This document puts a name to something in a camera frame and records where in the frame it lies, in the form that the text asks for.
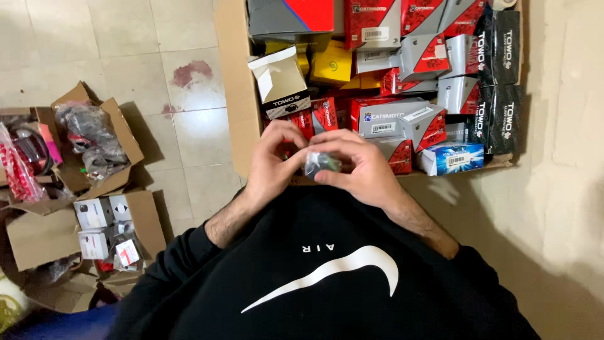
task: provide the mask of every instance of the white swoosh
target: white swoosh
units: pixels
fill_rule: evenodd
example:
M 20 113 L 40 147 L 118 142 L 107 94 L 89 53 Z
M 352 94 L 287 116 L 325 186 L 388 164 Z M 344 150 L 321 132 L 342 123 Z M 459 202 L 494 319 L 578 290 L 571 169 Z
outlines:
M 382 249 L 374 246 L 364 246 L 348 256 L 337 258 L 320 265 L 320 267 L 315 269 L 314 272 L 306 275 L 303 278 L 297 279 L 286 284 L 285 286 L 281 286 L 273 290 L 271 293 L 252 303 L 241 312 L 243 313 L 246 310 L 263 302 L 276 298 L 279 295 L 293 292 L 297 289 L 310 287 L 331 274 L 349 272 L 365 266 L 376 266 L 384 271 L 390 287 L 390 296 L 392 296 L 392 294 L 394 294 L 394 290 L 396 289 L 396 284 L 399 282 L 399 268 L 396 266 L 396 262 L 394 262 L 392 257 L 390 257 L 390 255 L 388 255 Z

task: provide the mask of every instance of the hand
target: hand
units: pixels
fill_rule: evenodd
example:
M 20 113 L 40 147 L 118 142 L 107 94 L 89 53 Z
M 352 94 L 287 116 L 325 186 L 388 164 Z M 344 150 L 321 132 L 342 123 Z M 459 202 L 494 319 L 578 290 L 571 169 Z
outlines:
M 301 150 L 284 162 L 278 151 L 284 140 L 292 141 L 300 149 L 308 145 L 292 122 L 273 120 L 255 147 L 248 184 L 242 195 L 258 211 L 285 190 L 293 174 L 306 161 L 306 152 Z
M 352 163 L 351 174 L 317 173 L 318 183 L 346 190 L 360 202 L 384 211 L 398 208 L 404 201 L 403 190 L 377 146 L 346 129 L 314 136 L 310 145 L 308 152 L 329 152 Z

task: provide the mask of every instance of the black sweatshirt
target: black sweatshirt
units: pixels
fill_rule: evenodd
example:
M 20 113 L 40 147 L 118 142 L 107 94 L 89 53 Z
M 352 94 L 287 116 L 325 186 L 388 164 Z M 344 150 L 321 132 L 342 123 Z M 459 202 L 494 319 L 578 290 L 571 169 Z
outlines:
M 471 247 L 448 261 L 380 210 L 288 188 L 227 249 L 189 229 L 158 254 L 109 338 L 539 338 Z

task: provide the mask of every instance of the blue ignition coil box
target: blue ignition coil box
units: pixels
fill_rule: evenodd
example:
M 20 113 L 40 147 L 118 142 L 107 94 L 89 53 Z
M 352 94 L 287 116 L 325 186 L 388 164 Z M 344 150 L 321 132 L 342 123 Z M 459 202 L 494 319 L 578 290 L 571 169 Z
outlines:
M 422 150 L 417 158 L 419 168 L 430 176 L 470 171 L 484 166 L 484 145 L 444 142 Z

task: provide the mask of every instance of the beige wall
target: beige wall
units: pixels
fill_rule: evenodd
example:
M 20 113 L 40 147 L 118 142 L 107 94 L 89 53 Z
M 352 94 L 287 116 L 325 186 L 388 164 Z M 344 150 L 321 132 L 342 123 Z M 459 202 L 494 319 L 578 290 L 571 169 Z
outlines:
M 483 254 L 544 339 L 604 339 L 604 2 L 523 6 L 518 167 L 402 184 Z

